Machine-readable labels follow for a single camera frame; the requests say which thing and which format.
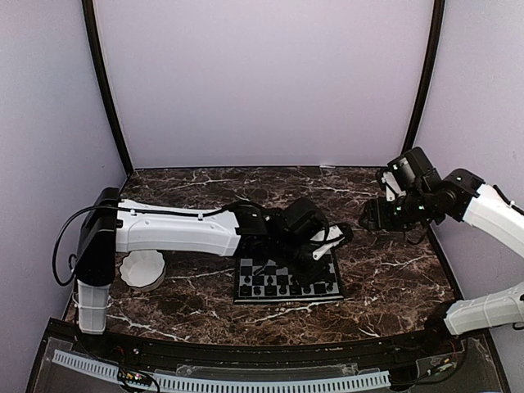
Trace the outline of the black white chessboard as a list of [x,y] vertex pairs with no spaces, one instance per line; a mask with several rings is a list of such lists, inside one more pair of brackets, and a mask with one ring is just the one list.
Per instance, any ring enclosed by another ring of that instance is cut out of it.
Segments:
[[[336,256],[328,253],[321,261],[329,264],[329,275],[322,281],[310,284],[310,294],[305,295],[303,287],[288,273],[287,268],[278,268],[272,260],[239,259],[236,261],[233,303],[262,305],[342,300],[344,296]],[[332,293],[326,289],[330,282],[334,285]],[[241,295],[242,285],[251,288],[248,296]]]

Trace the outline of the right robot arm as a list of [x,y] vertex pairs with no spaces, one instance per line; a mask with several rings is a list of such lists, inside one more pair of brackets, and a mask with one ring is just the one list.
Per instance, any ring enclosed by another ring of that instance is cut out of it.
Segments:
[[435,355],[449,342],[484,328],[523,330],[523,168],[497,166],[485,175],[455,169],[379,169],[384,196],[364,205],[359,225],[406,233],[415,224],[453,219],[438,230],[464,298],[438,305],[418,348]]

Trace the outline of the black corner piece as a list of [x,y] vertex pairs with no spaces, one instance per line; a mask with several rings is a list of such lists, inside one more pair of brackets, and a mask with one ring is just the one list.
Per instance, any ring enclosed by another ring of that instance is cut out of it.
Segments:
[[240,293],[242,296],[248,296],[249,293],[250,293],[250,287],[247,286],[247,285],[242,285],[241,288],[240,288]]

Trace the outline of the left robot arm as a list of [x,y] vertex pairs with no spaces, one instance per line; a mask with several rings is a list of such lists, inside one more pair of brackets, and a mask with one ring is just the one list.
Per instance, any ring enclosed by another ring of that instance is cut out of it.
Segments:
[[77,287],[77,326],[84,344],[98,357],[115,351],[115,338],[106,332],[109,290],[115,278],[115,254],[132,251],[200,252],[222,257],[265,257],[286,268],[301,286],[324,275],[324,254],[345,235],[331,225],[310,200],[299,198],[287,208],[266,209],[253,201],[235,201],[216,210],[153,206],[120,198],[117,189],[104,189],[92,206],[73,213],[63,224],[53,247],[78,218],[76,253],[70,255],[71,275],[58,278],[61,287]]

